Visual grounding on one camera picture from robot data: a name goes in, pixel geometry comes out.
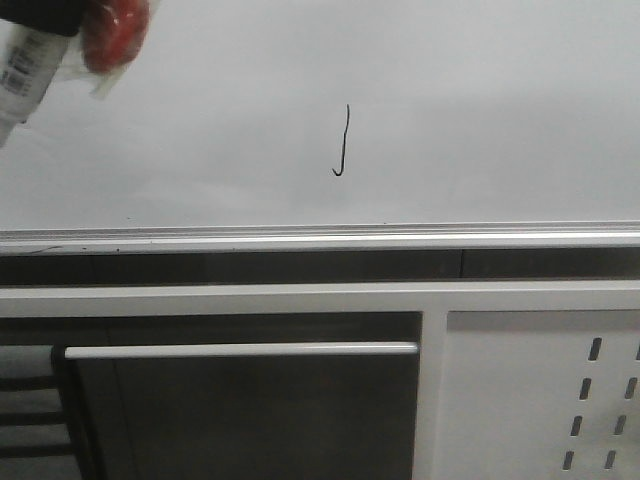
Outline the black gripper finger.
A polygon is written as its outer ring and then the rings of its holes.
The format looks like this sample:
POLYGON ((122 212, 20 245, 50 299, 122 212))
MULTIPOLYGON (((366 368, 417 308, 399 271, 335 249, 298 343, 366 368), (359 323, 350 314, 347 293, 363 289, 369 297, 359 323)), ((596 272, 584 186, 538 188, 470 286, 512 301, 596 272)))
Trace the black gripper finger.
POLYGON ((1 19, 60 36, 75 36, 88 2, 85 0, 1 0, 1 19))

